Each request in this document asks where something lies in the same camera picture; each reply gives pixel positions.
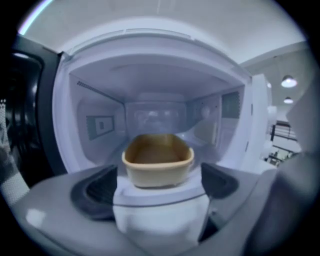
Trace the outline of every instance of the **ceiling light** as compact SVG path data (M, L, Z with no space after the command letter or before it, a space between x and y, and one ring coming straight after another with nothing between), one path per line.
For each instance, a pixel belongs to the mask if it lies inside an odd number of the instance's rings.
M295 80L291 75L285 75L282 79L281 85L285 88L295 87L297 85L297 80Z
M31 26L32 22L38 17L38 15L52 2L53 0L42 1L26 18L22 26L19 28L19 34L24 35L28 28Z
M290 98L290 97L286 97L283 102L286 103L286 104L292 104L292 103L294 103L294 101L293 101L292 98Z

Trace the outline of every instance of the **bowl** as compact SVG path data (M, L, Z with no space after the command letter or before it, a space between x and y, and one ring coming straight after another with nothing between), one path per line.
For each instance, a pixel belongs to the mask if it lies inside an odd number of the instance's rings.
M143 134L122 153L131 182L141 188L177 185L187 178L195 158L191 147L174 134Z

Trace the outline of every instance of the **ceiling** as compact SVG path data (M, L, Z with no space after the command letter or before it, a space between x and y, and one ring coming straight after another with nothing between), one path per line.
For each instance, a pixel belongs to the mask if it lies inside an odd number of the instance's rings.
M252 74L264 74L272 88L272 104L287 106L286 97L291 97L295 102L303 95L320 69L310 49L301 49L290 53L277 55L257 62L246 69ZM281 86L284 75L293 76L298 84L292 88Z
M239 64L305 41L272 0L54 0L25 36L67 51L81 41L129 28L189 33Z

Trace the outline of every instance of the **railing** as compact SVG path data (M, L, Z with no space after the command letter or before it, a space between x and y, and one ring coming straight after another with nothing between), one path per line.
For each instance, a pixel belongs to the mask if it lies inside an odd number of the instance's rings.
M291 130L291 126L289 125L289 123L284 121L277 121L275 125L272 125L269 128L268 133L271 135L270 140L272 142L274 141L275 137L297 141L296 134ZM282 163L286 159L290 158L293 154L295 154L294 151L287 148L283 148L277 145L272 145L272 147L278 150L275 153L270 153L270 155L264 160L275 166L278 166L280 163Z

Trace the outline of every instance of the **hinge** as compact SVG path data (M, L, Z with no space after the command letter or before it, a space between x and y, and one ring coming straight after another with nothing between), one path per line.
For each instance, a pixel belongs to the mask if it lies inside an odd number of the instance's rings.
M249 141L247 141L247 143L246 143L244 152L247 152L248 146L249 146Z
M61 55L61 58L63 58L64 61L70 61L72 59L72 56L66 53L65 51L59 54Z

